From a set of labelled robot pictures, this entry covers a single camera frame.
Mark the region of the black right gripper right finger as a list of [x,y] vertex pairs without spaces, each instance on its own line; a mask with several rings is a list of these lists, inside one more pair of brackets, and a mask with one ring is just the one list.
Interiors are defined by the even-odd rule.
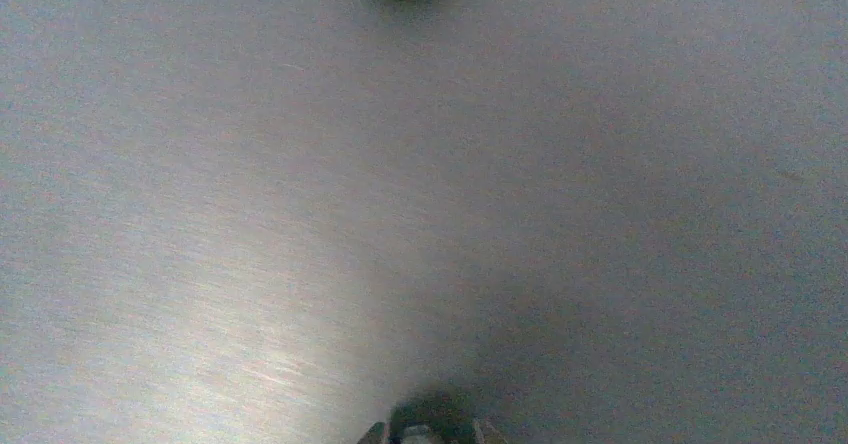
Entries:
[[474,418],[472,420],[475,444],[508,444],[508,440],[488,420]]

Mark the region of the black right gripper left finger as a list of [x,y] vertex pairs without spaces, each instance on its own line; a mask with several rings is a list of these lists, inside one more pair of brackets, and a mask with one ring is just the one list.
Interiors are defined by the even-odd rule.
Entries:
[[375,422],[357,441],[357,444],[388,444],[389,431],[387,423]]

